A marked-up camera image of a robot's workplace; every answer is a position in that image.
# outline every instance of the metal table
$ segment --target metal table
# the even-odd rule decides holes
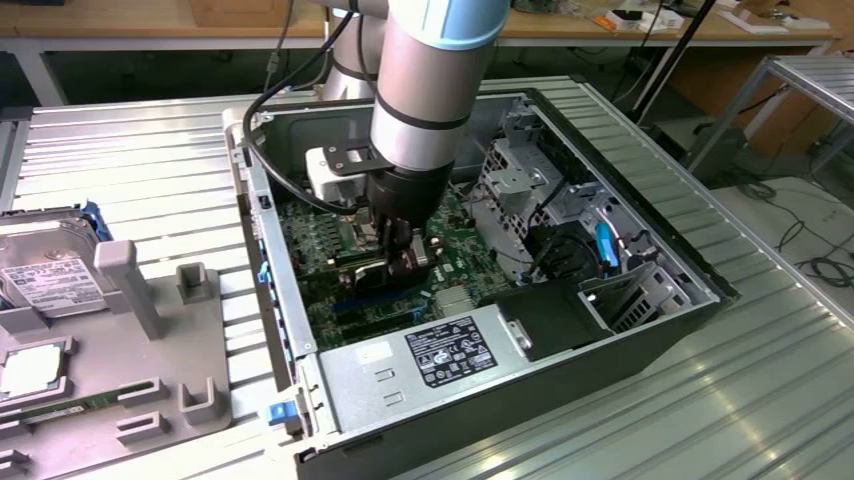
[[[743,298],[641,375],[402,478],[849,478],[851,318],[591,87],[566,78],[483,87],[504,88],[543,91]],[[116,236],[157,252],[148,278],[196,260],[223,272],[238,425],[87,478],[288,478],[262,455],[271,441],[254,412],[275,387],[219,120],[247,101],[40,109],[19,128],[28,139],[12,140],[16,208],[88,195]]]
[[[705,145],[699,147],[697,155],[691,159],[689,171],[702,172],[710,168],[710,160],[706,158],[709,152],[721,139],[721,135],[723,135],[733,120],[735,120],[738,112],[753,98],[757,89],[766,78],[771,76],[781,79],[783,85],[789,85],[803,93],[830,110],[841,120],[847,122],[850,126],[854,126],[854,59],[841,56],[766,57],[733,99],[726,112],[711,127],[707,141]],[[777,106],[791,93],[791,88],[766,103],[750,126],[745,129],[747,138],[757,132],[759,126],[777,109]],[[839,153],[853,138],[851,134],[843,136],[842,140],[837,142],[835,147],[838,148],[830,148],[825,157],[815,162],[817,168],[821,168],[833,156]]]

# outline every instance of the power supply label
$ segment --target power supply label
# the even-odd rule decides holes
[[[104,298],[79,258],[9,267],[1,272],[7,285],[15,285],[27,302],[41,312],[100,302]]]
[[[424,383],[431,388],[498,366],[471,317],[407,334],[406,342]]]

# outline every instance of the wooden table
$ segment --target wooden table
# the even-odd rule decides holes
[[[0,3],[0,37],[13,37],[17,35],[15,24],[21,11],[21,6],[16,3]]]
[[[0,38],[0,50],[15,53],[43,106],[63,105],[65,98],[44,60],[48,51],[242,50],[272,48],[278,28],[197,27],[187,0],[71,0],[63,7],[0,4],[20,10],[15,21],[19,37]],[[296,0],[295,22],[286,48],[316,48],[323,43],[324,8]],[[649,46],[673,51],[683,30],[651,35]],[[631,47],[641,45],[641,31],[610,32],[591,20],[516,12],[510,14],[499,45],[508,47]],[[710,14],[693,46],[803,46],[822,53],[834,33],[798,31],[787,35],[753,35]]]

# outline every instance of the hard drive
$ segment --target hard drive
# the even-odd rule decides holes
[[[112,240],[92,202],[0,215],[3,309],[32,306],[45,318],[105,308],[115,285],[93,268],[95,246]]]

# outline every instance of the sticker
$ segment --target sticker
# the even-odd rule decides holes
[[[40,423],[40,422],[44,422],[45,420],[52,420],[55,418],[67,417],[68,415],[75,415],[76,413],[81,413],[84,410],[85,408],[83,406],[75,405],[73,407],[63,408],[53,412],[45,413],[43,415],[36,415],[35,417],[29,417],[27,418],[25,421],[29,424]]]
[[[498,366],[471,317],[407,334],[406,342],[422,379],[431,388]]]
[[[41,312],[104,299],[95,278],[79,258],[0,270],[29,304]]]
[[[356,350],[356,358],[359,359],[359,363],[362,365],[374,363],[391,356],[391,345],[388,345],[388,342],[372,343],[371,345],[366,345]]]

